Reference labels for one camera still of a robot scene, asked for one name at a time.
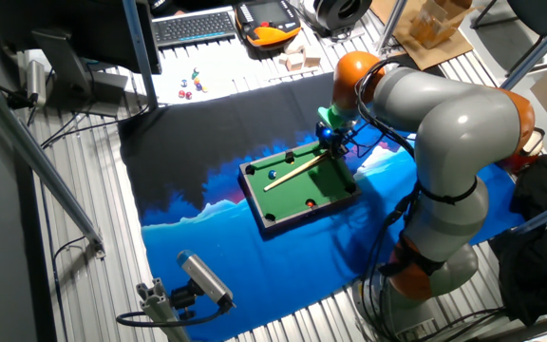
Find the metal floor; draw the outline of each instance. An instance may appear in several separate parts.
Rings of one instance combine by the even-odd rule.
[[[321,69],[302,76],[274,78],[284,75],[286,68],[271,58],[269,53],[261,60],[248,58],[245,47],[237,39],[200,44],[191,47],[168,49],[161,55],[162,68],[166,70],[187,60],[206,56],[228,58],[232,63],[225,68],[229,78],[222,80],[230,92],[242,92],[263,86],[279,84],[332,72],[341,56],[354,50],[374,53],[374,45],[383,25],[368,12],[361,23],[365,34],[334,47],[321,45],[309,28],[301,35],[312,45],[321,48]],[[474,52],[468,52],[442,64],[446,77],[487,86],[496,86],[486,66]],[[129,89],[144,93],[141,77],[125,69],[110,69],[128,75],[132,82]],[[159,94],[179,90],[178,80],[171,79],[170,86],[159,85]],[[120,117],[128,117],[128,110],[121,109]],[[71,114],[39,113],[30,128],[38,142],[43,142],[67,121]],[[80,114],[73,127],[88,127],[111,122],[113,119]],[[77,135],[67,136],[47,150],[47,154],[61,173],[78,201],[92,221],[98,226],[104,239],[106,258],[92,257],[85,241],[75,243],[63,251],[56,262],[61,278],[62,310],[53,290],[53,265],[47,258],[49,285],[54,307],[57,333],[60,341],[166,341],[160,330],[134,329],[118,325],[117,314],[139,311],[139,297],[135,286],[150,283],[151,274],[145,248],[141,239],[141,225],[128,180],[125,165],[120,156],[120,138],[117,126],[112,124],[94,128]],[[56,251],[64,243],[82,234],[62,210],[48,190],[42,193],[39,179],[35,176],[39,200],[42,234],[47,254]],[[480,269],[477,274],[452,294],[435,298],[441,311],[436,321],[426,330],[432,331],[462,315],[501,305],[498,290],[498,263],[487,243],[477,246]],[[63,328],[65,317],[66,334]],[[266,326],[243,333],[230,341],[373,341],[377,340],[371,328],[357,314],[348,288],[340,289],[309,307],[280,318]]]

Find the wooden block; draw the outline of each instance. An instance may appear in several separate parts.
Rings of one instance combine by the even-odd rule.
[[[284,47],[284,52],[290,55],[293,53],[301,52],[304,47],[305,47],[305,43],[303,42],[303,40],[299,38],[298,36],[296,36],[290,43],[288,43]]]
[[[303,48],[304,67],[318,67],[320,65],[320,54],[315,47]]]
[[[289,60],[289,55],[286,53],[280,53],[280,55],[277,57],[277,62],[281,65],[286,65],[286,61]]]
[[[303,54],[294,53],[288,56],[289,59],[286,61],[286,69],[288,71],[295,71],[300,69],[303,66]]]

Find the pool cue stick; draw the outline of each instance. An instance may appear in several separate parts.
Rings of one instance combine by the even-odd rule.
[[[268,192],[275,188],[276,186],[280,185],[281,183],[293,178],[294,176],[297,176],[298,174],[307,171],[312,166],[316,165],[323,159],[325,159],[329,155],[329,151],[327,150],[323,154],[319,155],[318,157],[312,159],[311,161],[308,161],[304,163],[303,165],[295,168],[293,171],[289,172],[288,174],[282,176],[279,180],[274,181],[273,183],[267,185],[265,188],[263,188],[264,192]]]

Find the computer monitor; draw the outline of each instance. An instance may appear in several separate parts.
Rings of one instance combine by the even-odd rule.
[[[149,5],[136,2],[151,72],[160,74]],[[45,53],[56,75],[51,107],[117,115],[127,77],[90,73],[79,57],[141,72],[122,0],[0,0],[0,38],[12,50]]]

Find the mini pool table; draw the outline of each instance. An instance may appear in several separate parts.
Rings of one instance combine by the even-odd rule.
[[[263,233],[291,228],[302,219],[335,209],[361,193],[342,158],[325,158],[265,192],[265,186],[324,153],[318,142],[239,166],[239,181]]]

